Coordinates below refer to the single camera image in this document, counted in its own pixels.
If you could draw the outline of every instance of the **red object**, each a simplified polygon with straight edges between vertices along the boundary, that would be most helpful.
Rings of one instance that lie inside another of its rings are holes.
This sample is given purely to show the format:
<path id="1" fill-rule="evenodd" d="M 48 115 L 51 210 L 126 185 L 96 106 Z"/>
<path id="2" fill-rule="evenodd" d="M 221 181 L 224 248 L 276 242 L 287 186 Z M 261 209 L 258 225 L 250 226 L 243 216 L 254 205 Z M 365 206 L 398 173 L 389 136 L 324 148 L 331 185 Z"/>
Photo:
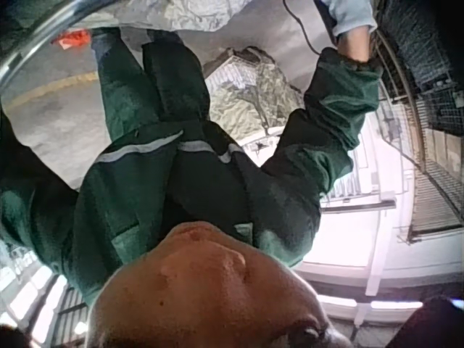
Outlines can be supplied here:
<path id="1" fill-rule="evenodd" d="M 81 47 L 89 44 L 91 41 L 90 33 L 87 30 L 77 30 L 66 32 L 57 38 L 52 43 L 59 44 L 63 49 L 70 47 Z"/>

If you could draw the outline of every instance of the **black cable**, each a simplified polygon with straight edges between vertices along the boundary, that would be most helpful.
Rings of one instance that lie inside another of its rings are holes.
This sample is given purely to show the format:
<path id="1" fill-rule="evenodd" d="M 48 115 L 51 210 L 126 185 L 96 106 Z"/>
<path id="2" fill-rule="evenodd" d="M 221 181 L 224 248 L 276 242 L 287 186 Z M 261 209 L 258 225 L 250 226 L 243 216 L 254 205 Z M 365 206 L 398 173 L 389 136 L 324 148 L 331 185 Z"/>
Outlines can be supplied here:
<path id="1" fill-rule="evenodd" d="M 291 15 L 293 17 L 294 20 L 297 21 L 297 23 L 299 24 L 299 26 L 301 27 L 302 29 L 302 32 L 303 32 L 303 35 L 304 35 L 304 39 L 306 40 L 306 43 L 307 45 L 310 47 L 311 51 L 320 56 L 320 53 L 317 52 L 315 50 L 315 48 L 312 46 L 309 38 L 307 37 L 307 34 L 306 34 L 306 30 L 305 30 L 305 26 L 303 25 L 303 22 L 301 19 L 299 19 L 290 9 L 289 9 L 289 5 L 287 4 L 287 1 L 286 0 L 282 0 L 282 3 L 283 3 L 283 7 L 285 7 L 285 10 L 289 13 L 289 15 Z"/>

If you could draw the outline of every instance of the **green trousers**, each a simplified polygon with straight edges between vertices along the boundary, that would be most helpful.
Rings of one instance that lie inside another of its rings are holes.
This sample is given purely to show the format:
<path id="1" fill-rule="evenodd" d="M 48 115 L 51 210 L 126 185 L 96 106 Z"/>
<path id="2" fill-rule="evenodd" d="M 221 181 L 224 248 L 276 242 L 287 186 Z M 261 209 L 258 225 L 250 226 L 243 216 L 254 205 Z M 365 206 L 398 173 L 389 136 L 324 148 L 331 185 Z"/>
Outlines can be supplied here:
<path id="1" fill-rule="evenodd" d="M 112 141 L 141 125 L 208 118 L 210 95 L 202 66 L 180 42 L 160 37 L 143 45 L 142 68 L 117 33 L 94 37 Z"/>

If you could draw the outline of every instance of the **jacket pocket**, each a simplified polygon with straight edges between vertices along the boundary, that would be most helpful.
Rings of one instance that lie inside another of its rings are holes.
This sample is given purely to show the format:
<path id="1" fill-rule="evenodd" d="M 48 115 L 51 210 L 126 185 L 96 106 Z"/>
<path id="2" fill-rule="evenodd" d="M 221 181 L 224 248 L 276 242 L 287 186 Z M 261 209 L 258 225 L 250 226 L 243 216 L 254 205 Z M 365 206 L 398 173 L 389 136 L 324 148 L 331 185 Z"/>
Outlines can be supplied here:
<path id="1" fill-rule="evenodd" d="M 146 250 L 139 243 L 138 224 L 118 234 L 111 242 L 124 265 L 138 259 Z"/>

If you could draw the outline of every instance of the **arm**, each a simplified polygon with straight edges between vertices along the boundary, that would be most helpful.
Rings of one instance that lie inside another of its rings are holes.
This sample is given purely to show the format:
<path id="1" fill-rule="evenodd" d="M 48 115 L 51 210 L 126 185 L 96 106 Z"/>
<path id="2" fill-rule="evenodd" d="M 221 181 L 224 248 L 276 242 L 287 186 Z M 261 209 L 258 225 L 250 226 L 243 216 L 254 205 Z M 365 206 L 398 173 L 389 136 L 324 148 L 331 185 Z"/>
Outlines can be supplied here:
<path id="1" fill-rule="evenodd" d="M 0 238 L 62 271 L 77 195 L 16 139 L 1 111 Z"/>
<path id="2" fill-rule="evenodd" d="M 365 114 L 378 106 L 381 71 L 371 62 L 361 62 L 367 60 L 369 45 L 364 33 L 341 38 L 339 51 L 346 56 L 323 50 L 304 94 L 305 109 L 292 112 L 275 154 L 262 166 L 300 202 L 313 222 L 296 237 L 306 244 L 301 248 L 305 252 L 318 229 L 320 197 L 352 170 L 348 151 L 359 145 Z M 288 237 L 282 233 L 280 238 Z"/>

